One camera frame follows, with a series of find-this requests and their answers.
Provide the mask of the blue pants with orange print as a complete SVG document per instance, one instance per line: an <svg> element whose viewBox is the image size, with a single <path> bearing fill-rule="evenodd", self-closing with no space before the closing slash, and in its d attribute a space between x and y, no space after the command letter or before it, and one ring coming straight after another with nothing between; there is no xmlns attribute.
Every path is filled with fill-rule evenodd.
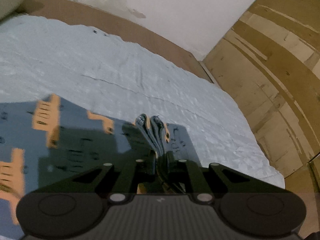
<svg viewBox="0 0 320 240"><path fill-rule="evenodd" d="M140 114L133 122L92 113L57 95L1 104L1 238L23 232L16 206L27 193L104 163L154 157L154 168L199 157L185 127Z"/></svg>

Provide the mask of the light blue striped bed quilt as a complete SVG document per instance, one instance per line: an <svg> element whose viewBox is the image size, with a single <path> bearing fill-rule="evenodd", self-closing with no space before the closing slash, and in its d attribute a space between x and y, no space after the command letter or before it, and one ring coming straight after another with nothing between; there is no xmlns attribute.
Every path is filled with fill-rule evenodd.
<svg viewBox="0 0 320 240"><path fill-rule="evenodd" d="M238 105L217 85L93 27L29 15L3 20L1 102L51 94L126 121L157 115L187 129L203 166L217 162L285 186Z"/></svg>

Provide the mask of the plywood board panel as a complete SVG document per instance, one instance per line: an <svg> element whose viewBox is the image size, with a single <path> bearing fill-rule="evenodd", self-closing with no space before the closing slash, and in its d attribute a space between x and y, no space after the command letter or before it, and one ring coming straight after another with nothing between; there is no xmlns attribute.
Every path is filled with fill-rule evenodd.
<svg viewBox="0 0 320 240"><path fill-rule="evenodd" d="M204 59L319 230L319 0L256 0Z"/></svg>

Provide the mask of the brown wooden bed base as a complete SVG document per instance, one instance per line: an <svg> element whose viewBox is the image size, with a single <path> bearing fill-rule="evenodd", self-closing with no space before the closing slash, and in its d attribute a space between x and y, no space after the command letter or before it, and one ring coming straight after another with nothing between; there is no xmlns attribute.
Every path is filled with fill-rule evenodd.
<svg viewBox="0 0 320 240"><path fill-rule="evenodd" d="M124 41L137 43L176 66L217 84L204 63L197 61L192 53L149 29L108 12L69 0L26 0L17 11L60 20L69 25L81 24L98 28L117 35Z"/></svg>

